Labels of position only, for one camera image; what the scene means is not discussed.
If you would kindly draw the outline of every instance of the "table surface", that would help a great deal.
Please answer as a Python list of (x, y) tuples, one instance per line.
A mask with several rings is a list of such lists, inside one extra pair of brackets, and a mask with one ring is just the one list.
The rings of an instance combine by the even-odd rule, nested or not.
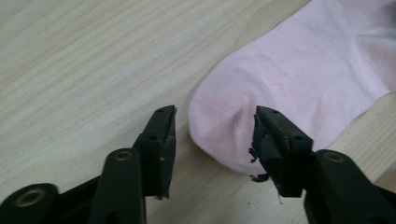
[[(189, 137), (191, 94), (213, 66), (306, 0), (0, 0), (0, 200), (48, 182), (64, 192), (130, 147), (152, 112), (176, 105), (170, 200), (147, 198), (148, 223), (306, 223), (303, 199), (279, 198), (214, 161)], [(396, 190), (396, 94), (332, 144)]]

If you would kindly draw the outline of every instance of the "pink sock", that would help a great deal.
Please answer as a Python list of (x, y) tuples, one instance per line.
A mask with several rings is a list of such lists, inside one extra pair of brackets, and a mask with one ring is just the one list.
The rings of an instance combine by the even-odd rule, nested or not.
[(279, 110), (326, 148), (396, 90), (396, 1), (312, 0), (227, 56), (192, 96), (193, 141), (217, 161), (264, 174), (248, 153), (257, 105)]

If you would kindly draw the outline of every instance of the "wooden table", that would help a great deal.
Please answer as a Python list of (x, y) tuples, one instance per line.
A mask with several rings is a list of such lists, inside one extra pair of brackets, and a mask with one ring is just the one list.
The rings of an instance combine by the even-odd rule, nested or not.
[[(102, 172), (151, 113), (176, 105), (171, 198), (147, 198), (148, 223), (306, 223), (280, 199), (221, 166), (189, 137), (191, 94), (224, 56), (307, 1), (0, 0), (0, 199), (33, 183), (60, 192)], [(332, 149), (396, 190), (396, 94), (356, 119)]]

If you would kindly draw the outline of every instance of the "light wood grain surface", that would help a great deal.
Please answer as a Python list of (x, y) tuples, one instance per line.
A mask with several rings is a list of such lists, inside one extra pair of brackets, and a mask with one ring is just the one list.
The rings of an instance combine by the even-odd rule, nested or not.
[[(210, 69), (306, 2), (0, 0), (0, 200), (33, 183), (64, 192), (99, 175), (156, 108), (176, 105), (171, 198), (147, 198), (148, 223), (306, 223), (302, 199), (279, 199), (271, 182), (219, 165), (187, 123)], [(391, 190), (394, 111), (391, 93), (331, 146)]]

